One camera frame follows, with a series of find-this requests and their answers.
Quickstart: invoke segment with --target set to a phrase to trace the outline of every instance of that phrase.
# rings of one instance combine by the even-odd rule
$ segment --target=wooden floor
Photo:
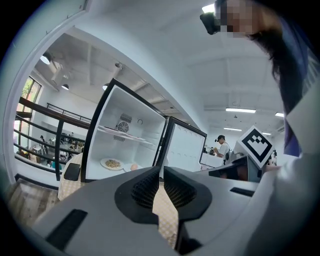
[[[8,208],[13,217],[31,227],[36,219],[59,202],[58,191],[19,179],[7,193]]]

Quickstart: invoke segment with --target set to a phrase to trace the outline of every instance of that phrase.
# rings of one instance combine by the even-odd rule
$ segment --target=white plate
[[[120,166],[119,166],[119,167],[116,167],[116,168],[107,167],[106,161],[108,161],[108,160],[117,161],[117,162],[120,163]],[[117,160],[117,159],[114,159],[114,158],[104,158],[104,159],[101,159],[100,164],[101,164],[104,168],[107,168],[108,170],[112,170],[112,171],[120,171],[121,169],[124,168],[124,164],[123,164],[121,161],[119,161],[119,160]]]
[[[131,166],[133,165],[133,164],[135,164],[134,162],[133,163],[127,163],[127,164],[125,164],[124,166],[123,166],[123,170],[125,171],[125,172],[131,172]]]

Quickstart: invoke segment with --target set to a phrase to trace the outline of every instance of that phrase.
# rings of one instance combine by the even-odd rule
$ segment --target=person in white shirt
[[[218,158],[223,158],[223,162],[226,161],[226,154],[229,152],[229,145],[226,143],[226,137],[224,135],[219,135],[215,142],[219,142],[220,149],[214,148],[214,152]]]
[[[272,165],[277,166],[277,152],[274,150],[273,157],[271,159]]]

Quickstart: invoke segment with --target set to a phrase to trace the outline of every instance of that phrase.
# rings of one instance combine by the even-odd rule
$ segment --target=ceiling light
[[[102,89],[105,91],[108,87],[109,83],[106,83],[104,86],[102,86]]]
[[[69,85],[64,84],[64,85],[62,85],[61,87],[62,87],[63,89],[65,89],[65,90],[69,91]]]
[[[210,4],[210,5],[207,5],[205,7],[202,7],[202,11],[204,13],[215,13],[216,12],[216,9],[215,9],[215,4]]]
[[[227,107],[225,109],[225,111],[228,111],[228,112],[244,112],[244,113],[256,113],[256,110],[255,109],[244,109],[244,108],[229,108]]]
[[[41,57],[40,60],[42,60],[45,64],[49,65],[51,62],[51,58],[49,53],[45,52]]]
[[[226,127],[224,127],[223,129],[225,129],[225,130],[231,130],[231,131],[237,131],[237,132],[241,132],[241,131],[242,131],[241,129],[226,128]]]
[[[275,116],[276,116],[276,117],[284,118],[284,117],[285,117],[285,114],[277,112],[277,113],[275,113]]]

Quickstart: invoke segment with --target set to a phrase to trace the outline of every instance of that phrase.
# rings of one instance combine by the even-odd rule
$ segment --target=refrigerator shelf
[[[146,141],[144,138],[138,138],[138,137],[135,137],[135,136],[126,134],[126,133],[124,133],[123,131],[117,131],[117,130],[114,130],[114,129],[110,129],[110,128],[107,128],[107,127],[103,127],[103,126],[101,126],[101,125],[99,125],[99,127],[98,127],[97,130],[98,130],[99,132],[103,132],[103,133],[106,133],[106,134],[115,135],[115,136],[118,136],[118,137],[121,137],[121,138],[124,138],[124,139],[128,139],[128,140],[131,140],[131,141],[140,142],[140,143],[145,143],[145,144],[149,144],[149,145],[154,145],[153,143],[151,143],[151,142],[149,142],[149,141]]]

